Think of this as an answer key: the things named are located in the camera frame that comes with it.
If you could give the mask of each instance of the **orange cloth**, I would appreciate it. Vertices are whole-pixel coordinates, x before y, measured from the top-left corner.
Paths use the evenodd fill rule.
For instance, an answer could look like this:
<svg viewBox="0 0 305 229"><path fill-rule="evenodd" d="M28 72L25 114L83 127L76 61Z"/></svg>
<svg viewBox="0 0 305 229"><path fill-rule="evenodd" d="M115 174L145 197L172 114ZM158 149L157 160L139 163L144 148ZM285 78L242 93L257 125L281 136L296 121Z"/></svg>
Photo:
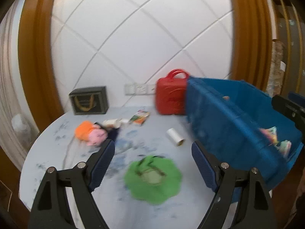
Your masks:
<svg viewBox="0 0 305 229"><path fill-rule="evenodd" d="M80 140L89 140L89 134L96 129L90 121L83 121L76 129L75 129L75 136Z"/></svg>

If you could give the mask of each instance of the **green mesh bag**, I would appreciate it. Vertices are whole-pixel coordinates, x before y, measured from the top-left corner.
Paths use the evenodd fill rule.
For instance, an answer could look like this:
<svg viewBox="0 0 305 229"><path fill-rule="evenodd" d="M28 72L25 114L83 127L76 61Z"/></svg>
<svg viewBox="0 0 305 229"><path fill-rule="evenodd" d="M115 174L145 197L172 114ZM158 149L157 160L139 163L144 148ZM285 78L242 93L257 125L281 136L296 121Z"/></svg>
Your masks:
<svg viewBox="0 0 305 229"><path fill-rule="evenodd" d="M147 156L132 162L124 176L132 196L157 205L180 191L182 175L173 161L160 156Z"/></svg>

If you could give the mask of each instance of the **wooden floor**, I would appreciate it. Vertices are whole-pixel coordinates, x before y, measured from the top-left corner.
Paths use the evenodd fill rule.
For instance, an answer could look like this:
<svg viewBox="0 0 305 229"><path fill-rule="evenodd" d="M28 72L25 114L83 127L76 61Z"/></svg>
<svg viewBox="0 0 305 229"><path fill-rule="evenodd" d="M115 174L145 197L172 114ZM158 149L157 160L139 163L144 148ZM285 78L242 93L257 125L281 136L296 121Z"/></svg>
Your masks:
<svg viewBox="0 0 305 229"><path fill-rule="evenodd" d="M291 208L296 198L296 189L298 188L304 167L305 151L302 149L291 171L273 190L272 202L278 221L278 228L283 228L288 221Z"/></svg>
<svg viewBox="0 0 305 229"><path fill-rule="evenodd" d="M8 211L19 229L26 229L30 212L18 197L19 179L20 171L0 147L0 206Z"/></svg>

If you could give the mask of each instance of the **round table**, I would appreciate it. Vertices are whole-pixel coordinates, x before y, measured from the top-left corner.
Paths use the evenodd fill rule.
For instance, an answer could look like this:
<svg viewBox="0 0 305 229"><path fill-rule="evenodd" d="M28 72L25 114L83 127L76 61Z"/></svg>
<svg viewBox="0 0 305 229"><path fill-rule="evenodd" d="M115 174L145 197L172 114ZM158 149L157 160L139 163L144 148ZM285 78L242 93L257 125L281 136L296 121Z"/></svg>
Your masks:
<svg viewBox="0 0 305 229"><path fill-rule="evenodd" d="M75 128L85 120L93 123L106 119L130 119L139 109L151 112L142 126L126 125L115 142L115 155L100 187L92 193L97 207L110 229L197 228L203 219L214 193L207 188L192 158L194 141L185 116L162 116L152 107L110 108L103 115L73 115L68 112L44 130L26 157L20 177L19 197L30 210L39 184L49 166L57 170L70 169L99 148L87 146L74 137ZM166 131L174 128L185 138L182 146L175 146ZM161 205L135 200L126 188L123 176L132 161L144 155L162 155L173 159L182 173L181 190ZM79 229L84 228L71 188L68 201ZM229 228L236 210L232 204L223 228Z"/></svg>

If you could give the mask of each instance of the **electrical outlet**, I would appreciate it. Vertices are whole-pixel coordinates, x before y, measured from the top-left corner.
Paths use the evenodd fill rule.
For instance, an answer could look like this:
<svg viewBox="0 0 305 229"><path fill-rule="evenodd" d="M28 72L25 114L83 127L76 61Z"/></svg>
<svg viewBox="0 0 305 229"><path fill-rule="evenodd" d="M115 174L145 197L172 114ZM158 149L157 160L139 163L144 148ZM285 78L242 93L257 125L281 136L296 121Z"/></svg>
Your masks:
<svg viewBox="0 0 305 229"><path fill-rule="evenodd" d="M125 91L125 95L135 95L135 85L134 84L125 84L124 91Z"/></svg>
<svg viewBox="0 0 305 229"><path fill-rule="evenodd" d="M155 84L148 84L147 85L147 94L153 95L156 92L156 85Z"/></svg>
<svg viewBox="0 0 305 229"><path fill-rule="evenodd" d="M147 85L146 84L136 84L135 85L135 94L136 95L146 95L147 94Z"/></svg>

